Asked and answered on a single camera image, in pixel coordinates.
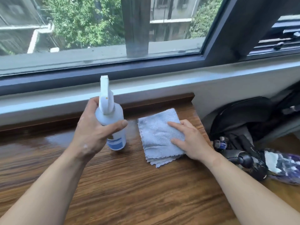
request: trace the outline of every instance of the forearm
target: forearm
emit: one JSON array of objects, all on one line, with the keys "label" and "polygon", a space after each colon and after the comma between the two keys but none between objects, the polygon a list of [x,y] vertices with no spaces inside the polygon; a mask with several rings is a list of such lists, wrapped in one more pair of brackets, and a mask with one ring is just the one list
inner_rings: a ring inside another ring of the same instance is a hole
[{"label": "forearm", "polygon": [[220,154],[215,153],[205,165],[242,225],[299,224],[300,213]]},{"label": "forearm", "polygon": [[85,163],[64,152],[5,213],[0,224],[63,224]]}]

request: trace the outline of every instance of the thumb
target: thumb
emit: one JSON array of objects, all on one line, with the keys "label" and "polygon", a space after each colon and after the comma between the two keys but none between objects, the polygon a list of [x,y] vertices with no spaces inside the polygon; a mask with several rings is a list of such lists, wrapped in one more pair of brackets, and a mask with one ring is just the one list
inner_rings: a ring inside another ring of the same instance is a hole
[{"label": "thumb", "polygon": [[177,147],[181,148],[183,151],[185,151],[184,150],[184,148],[185,148],[185,142],[184,141],[179,140],[177,138],[173,138],[173,139],[171,139],[171,143],[176,145]]},{"label": "thumb", "polygon": [[105,132],[104,137],[108,137],[109,135],[116,133],[118,131],[121,131],[123,128],[125,128],[128,125],[128,121],[126,120],[120,120],[113,124],[103,126],[103,130]]}]

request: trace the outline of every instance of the microfiber cloth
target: microfiber cloth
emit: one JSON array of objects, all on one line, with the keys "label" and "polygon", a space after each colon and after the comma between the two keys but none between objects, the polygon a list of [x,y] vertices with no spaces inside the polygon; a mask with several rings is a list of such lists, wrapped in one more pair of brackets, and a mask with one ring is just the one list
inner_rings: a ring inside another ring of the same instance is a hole
[{"label": "microfiber cloth", "polygon": [[175,109],[169,109],[148,117],[139,118],[138,127],[147,162],[160,167],[172,162],[184,154],[180,148],[171,143],[172,138],[182,141],[185,136],[167,122],[180,123]]}]

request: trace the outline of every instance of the spray bottle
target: spray bottle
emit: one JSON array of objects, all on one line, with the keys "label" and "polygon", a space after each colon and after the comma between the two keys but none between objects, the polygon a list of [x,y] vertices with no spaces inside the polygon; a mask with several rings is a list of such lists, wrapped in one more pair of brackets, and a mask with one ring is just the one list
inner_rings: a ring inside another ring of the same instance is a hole
[{"label": "spray bottle", "polygon": [[[100,86],[99,107],[95,112],[97,120],[103,126],[123,120],[123,109],[120,104],[114,102],[113,92],[109,88],[108,76],[101,76]],[[125,147],[125,144],[126,137],[124,129],[113,133],[107,138],[107,145],[111,150],[121,150]]]}]

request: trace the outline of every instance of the green leaves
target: green leaves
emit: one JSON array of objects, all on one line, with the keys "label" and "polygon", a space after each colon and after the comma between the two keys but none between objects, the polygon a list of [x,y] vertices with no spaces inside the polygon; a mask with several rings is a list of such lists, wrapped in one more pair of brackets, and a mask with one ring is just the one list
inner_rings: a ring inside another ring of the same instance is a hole
[{"label": "green leaves", "polygon": [[124,44],[121,0],[44,0],[66,48]]},{"label": "green leaves", "polygon": [[221,3],[222,0],[208,0],[200,7],[191,23],[190,34],[192,38],[207,36]]}]

